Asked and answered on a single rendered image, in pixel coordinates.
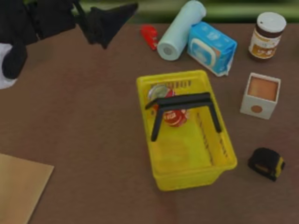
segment basket handle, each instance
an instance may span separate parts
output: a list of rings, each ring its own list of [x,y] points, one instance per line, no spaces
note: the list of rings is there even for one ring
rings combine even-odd
[[[153,101],[149,102],[145,109],[151,108],[154,104],[158,104],[157,115],[155,118],[154,127],[151,134],[151,141],[156,141],[158,138],[160,126],[163,119],[164,112],[173,111],[173,110],[187,110],[191,108],[208,106],[214,127],[218,133],[221,132],[220,123],[217,117],[217,113],[215,110],[215,106],[211,100],[211,95],[209,92],[205,93],[197,93],[197,94],[189,94],[189,95],[179,95],[168,98],[157,98]]]

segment blue and white package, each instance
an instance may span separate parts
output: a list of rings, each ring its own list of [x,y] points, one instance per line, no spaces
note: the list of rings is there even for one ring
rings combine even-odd
[[[188,54],[216,76],[228,76],[237,42],[205,22],[191,27]]]

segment jar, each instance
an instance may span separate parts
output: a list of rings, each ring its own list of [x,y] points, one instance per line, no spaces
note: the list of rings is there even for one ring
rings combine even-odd
[[[259,61],[272,58],[285,27],[283,16],[272,12],[260,14],[249,46],[251,55]]]

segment light blue cylinder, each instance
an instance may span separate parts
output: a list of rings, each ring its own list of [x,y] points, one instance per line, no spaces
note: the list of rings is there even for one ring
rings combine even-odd
[[[202,3],[196,0],[187,2],[158,43],[159,55],[167,61],[177,60],[187,45],[191,26],[205,16],[206,8]]]

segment white box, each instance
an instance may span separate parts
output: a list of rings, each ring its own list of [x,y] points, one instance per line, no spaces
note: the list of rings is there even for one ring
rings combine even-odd
[[[278,102],[280,79],[251,73],[244,92],[241,113],[269,119]]]

